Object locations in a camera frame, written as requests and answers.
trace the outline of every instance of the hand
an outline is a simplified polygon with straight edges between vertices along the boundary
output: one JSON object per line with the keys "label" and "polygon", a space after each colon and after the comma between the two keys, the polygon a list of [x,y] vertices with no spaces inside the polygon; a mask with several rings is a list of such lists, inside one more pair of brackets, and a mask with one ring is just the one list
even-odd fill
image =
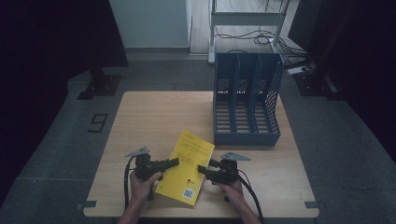
{"label": "hand", "polygon": [[151,186],[161,177],[161,175],[161,172],[158,172],[152,175],[147,181],[139,180],[134,174],[134,171],[129,175],[131,180],[132,197],[129,201],[128,207],[125,209],[125,212],[119,220],[119,224],[137,223],[140,213],[142,212],[143,205],[149,196]]}
{"label": "hand", "polygon": [[162,173],[158,172],[151,176],[147,181],[140,180],[134,174],[134,171],[129,175],[131,180],[131,192],[132,198],[131,202],[143,202],[149,196],[149,192],[151,187],[154,185],[154,182],[161,177]]}
{"label": "hand", "polygon": [[237,206],[239,203],[241,203],[241,200],[245,200],[241,181],[236,180],[229,185],[221,183],[214,184],[220,187],[221,192],[230,200],[230,202],[234,206]]}
{"label": "hand", "polygon": [[242,223],[248,224],[261,224],[256,214],[248,206],[244,198],[244,193],[242,191],[242,183],[240,180],[236,180],[230,185],[214,183],[219,186],[221,192],[225,194],[230,200],[230,203],[239,213],[242,218]]}

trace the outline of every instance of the black stand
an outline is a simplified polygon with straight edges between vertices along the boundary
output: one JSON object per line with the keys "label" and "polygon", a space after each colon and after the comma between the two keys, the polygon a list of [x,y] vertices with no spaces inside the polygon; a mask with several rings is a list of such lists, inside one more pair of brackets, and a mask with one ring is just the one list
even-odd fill
{"label": "black stand", "polygon": [[327,96],[330,93],[325,81],[311,74],[296,74],[293,76],[302,96]]}
{"label": "black stand", "polygon": [[92,80],[85,91],[79,95],[79,100],[91,100],[93,96],[114,96],[122,76],[106,76],[100,67],[90,69]]}

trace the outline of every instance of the book cover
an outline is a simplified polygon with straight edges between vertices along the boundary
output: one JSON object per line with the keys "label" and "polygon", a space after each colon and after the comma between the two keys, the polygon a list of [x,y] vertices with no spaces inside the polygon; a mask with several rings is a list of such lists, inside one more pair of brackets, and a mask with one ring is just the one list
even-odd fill
{"label": "book cover", "polygon": [[195,205],[204,175],[198,173],[198,165],[207,167],[215,146],[184,130],[177,140],[169,160],[178,158],[179,166],[163,173],[156,192]]}

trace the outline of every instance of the black curtain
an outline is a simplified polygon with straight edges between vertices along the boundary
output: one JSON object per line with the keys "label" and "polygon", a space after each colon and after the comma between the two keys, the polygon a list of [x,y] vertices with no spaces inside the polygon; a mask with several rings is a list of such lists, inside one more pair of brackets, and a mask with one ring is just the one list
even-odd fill
{"label": "black curtain", "polygon": [[396,2],[360,0],[329,57],[329,76],[396,161]]}
{"label": "black curtain", "polygon": [[2,1],[0,47],[2,202],[63,105],[68,79],[128,63],[108,0]]}

